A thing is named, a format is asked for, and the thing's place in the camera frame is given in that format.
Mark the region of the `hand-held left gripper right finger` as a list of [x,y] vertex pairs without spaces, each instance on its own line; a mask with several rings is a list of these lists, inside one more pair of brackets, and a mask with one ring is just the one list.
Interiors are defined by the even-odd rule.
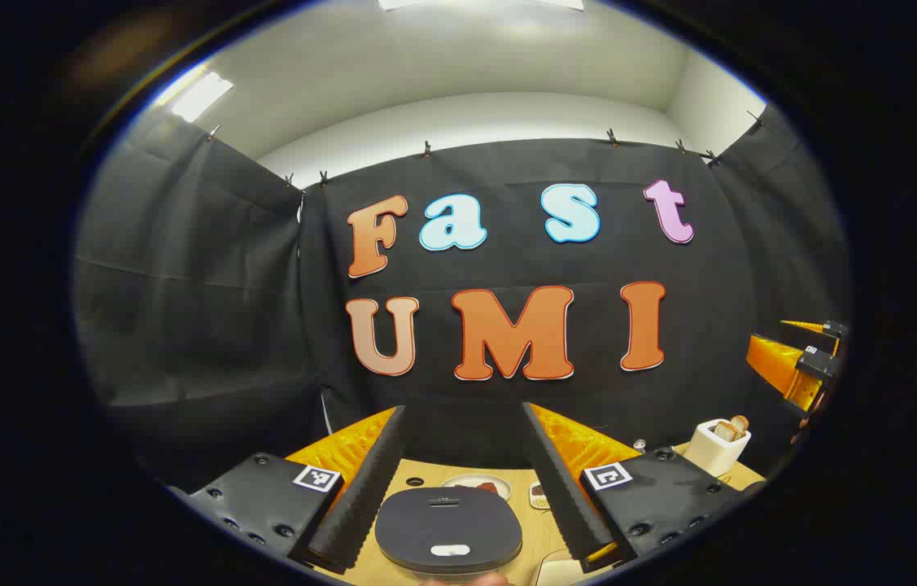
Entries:
[[573,419],[522,404],[526,456],[582,570],[637,565],[700,536],[764,486],[708,474],[671,446],[638,452]]

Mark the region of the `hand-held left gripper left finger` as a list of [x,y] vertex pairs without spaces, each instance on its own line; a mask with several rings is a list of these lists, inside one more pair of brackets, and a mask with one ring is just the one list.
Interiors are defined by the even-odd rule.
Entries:
[[399,466],[403,405],[279,457],[253,453],[175,497],[248,548],[282,564],[344,574],[356,564]]

